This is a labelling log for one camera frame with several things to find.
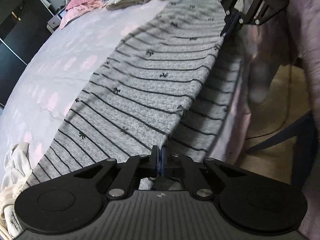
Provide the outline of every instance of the circular pad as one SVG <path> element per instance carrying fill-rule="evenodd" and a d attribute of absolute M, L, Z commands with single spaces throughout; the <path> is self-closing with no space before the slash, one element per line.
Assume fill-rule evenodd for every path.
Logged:
<path fill-rule="evenodd" d="M 14 208 L 24 229 L 63 234 L 88 225 L 101 211 L 101 195 L 90 180 L 73 176 L 56 180 L 60 183 L 49 180 L 18 196 Z"/>
<path fill-rule="evenodd" d="M 262 176 L 232 178 L 220 194 L 224 215 L 245 230 L 281 234 L 296 230 L 307 211 L 304 195 L 288 184 Z"/>
<path fill-rule="evenodd" d="M 62 211 L 73 205 L 75 196 L 65 190 L 52 190 L 38 198 L 38 205 L 46 211 Z"/>

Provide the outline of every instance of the bed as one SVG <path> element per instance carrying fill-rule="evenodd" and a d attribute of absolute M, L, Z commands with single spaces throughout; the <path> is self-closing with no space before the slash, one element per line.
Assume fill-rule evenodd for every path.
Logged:
<path fill-rule="evenodd" d="M 7 152 L 16 143 L 29 142 L 30 165 L 35 168 L 94 70 L 124 36 L 151 20 L 167 2 L 152 0 L 118 11 L 96 9 L 56 31 L 32 59 L 8 100 L 1 117 L 1 152 Z M 232 163 L 238 153 L 230 155 L 232 150 L 228 150 L 225 155 L 226 142 L 229 142 L 237 114 L 241 89 L 240 78 L 227 132 L 221 132 L 226 139 L 222 148 L 212 149 L 211 153 L 211 156 Z"/>

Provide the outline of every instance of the gray fabric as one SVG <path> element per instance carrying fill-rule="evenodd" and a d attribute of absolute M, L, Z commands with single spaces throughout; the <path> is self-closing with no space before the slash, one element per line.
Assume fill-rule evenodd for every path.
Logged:
<path fill-rule="evenodd" d="M 240 73 L 241 46 L 233 39 L 213 67 L 224 16 L 217 0 L 170 0 L 127 35 L 79 94 L 28 185 L 110 157 L 125 162 L 153 145 L 201 161 Z"/>

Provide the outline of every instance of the black cable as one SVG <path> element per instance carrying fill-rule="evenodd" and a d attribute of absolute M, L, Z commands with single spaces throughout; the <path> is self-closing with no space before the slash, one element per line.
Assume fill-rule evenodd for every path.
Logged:
<path fill-rule="evenodd" d="M 286 114 L 285 114 L 285 118 L 284 121 L 282 122 L 282 124 L 274 131 L 270 132 L 270 133 L 266 133 L 263 135 L 259 135 L 259 136 L 254 136 L 254 137 L 250 137 L 250 138 L 246 138 L 245 140 L 250 140 L 250 139 L 255 139 L 255 138 L 260 138 L 260 137 L 264 137 L 270 134 L 273 134 L 275 132 L 278 132 L 279 130 L 281 130 L 284 125 L 286 124 L 287 120 L 289 119 L 289 115 L 290 115 L 290 108 L 291 108 L 291 84 L 292 84 L 292 65 L 289 66 L 289 81 L 288 81 L 288 93 L 287 93 L 287 109 L 286 109 Z"/>

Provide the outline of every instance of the cabinet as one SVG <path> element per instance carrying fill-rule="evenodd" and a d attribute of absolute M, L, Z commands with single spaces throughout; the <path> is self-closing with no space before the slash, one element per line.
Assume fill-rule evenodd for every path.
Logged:
<path fill-rule="evenodd" d="M 40 0 L 0 0 L 0 104 L 50 37 L 52 14 Z"/>

